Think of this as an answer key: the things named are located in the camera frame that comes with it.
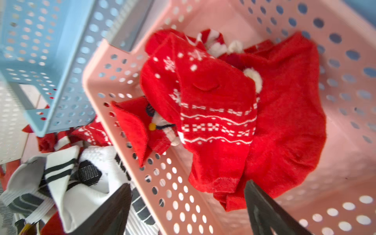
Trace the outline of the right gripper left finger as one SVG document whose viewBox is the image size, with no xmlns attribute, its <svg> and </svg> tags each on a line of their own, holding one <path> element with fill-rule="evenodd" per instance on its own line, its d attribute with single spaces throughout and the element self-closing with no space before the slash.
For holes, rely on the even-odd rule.
<svg viewBox="0 0 376 235">
<path fill-rule="evenodd" d="M 123 235 L 132 201 L 129 184 L 123 184 L 72 235 Z"/>
</svg>

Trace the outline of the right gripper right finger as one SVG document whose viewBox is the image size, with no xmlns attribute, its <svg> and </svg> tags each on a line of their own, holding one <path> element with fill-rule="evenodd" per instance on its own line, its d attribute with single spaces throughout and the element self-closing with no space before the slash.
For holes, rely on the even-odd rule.
<svg viewBox="0 0 376 235">
<path fill-rule="evenodd" d="M 311 235 L 254 181 L 246 183 L 244 197 L 255 235 Z"/>
</svg>

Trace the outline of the red fleece sock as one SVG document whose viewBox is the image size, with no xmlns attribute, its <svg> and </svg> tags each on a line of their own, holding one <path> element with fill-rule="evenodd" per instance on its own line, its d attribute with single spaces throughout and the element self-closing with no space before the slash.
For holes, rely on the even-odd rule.
<svg viewBox="0 0 376 235">
<path fill-rule="evenodd" d="M 272 198 L 302 184 L 316 169 L 327 134 L 319 53 L 300 32 L 224 60 L 240 70 L 255 69 L 262 79 L 254 140 L 237 190 L 213 195 L 230 212 L 246 208 L 244 189 L 250 180 Z"/>
</svg>

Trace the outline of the red snowflake sock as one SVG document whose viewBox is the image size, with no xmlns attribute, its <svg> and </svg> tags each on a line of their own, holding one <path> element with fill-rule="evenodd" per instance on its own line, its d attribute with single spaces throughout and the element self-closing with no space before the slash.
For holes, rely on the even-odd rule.
<svg viewBox="0 0 376 235">
<path fill-rule="evenodd" d="M 205 193 L 235 192 L 256 129 L 259 75 L 176 30 L 157 31 L 145 50 L 141 88 L 193 154 L 190 183 Z"/>
</svg>

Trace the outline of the red white striped sock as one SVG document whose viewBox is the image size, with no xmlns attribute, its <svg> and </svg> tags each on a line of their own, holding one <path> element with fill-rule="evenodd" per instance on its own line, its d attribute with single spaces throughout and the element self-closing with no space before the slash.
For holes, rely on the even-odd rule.
<svg viewBox="0 0 376 235">
<path fill-rule="evenodd" d="M 243 43 L 239 40 L 234 40 L 230 44 L 226 44 L 223 35 L 213 29 L 206 29 L 201 31 L 196 38 L 196 44 L 202 43 L 206 51 L 219 58 L 225 54 L 244 53 Z"/>
</svg>

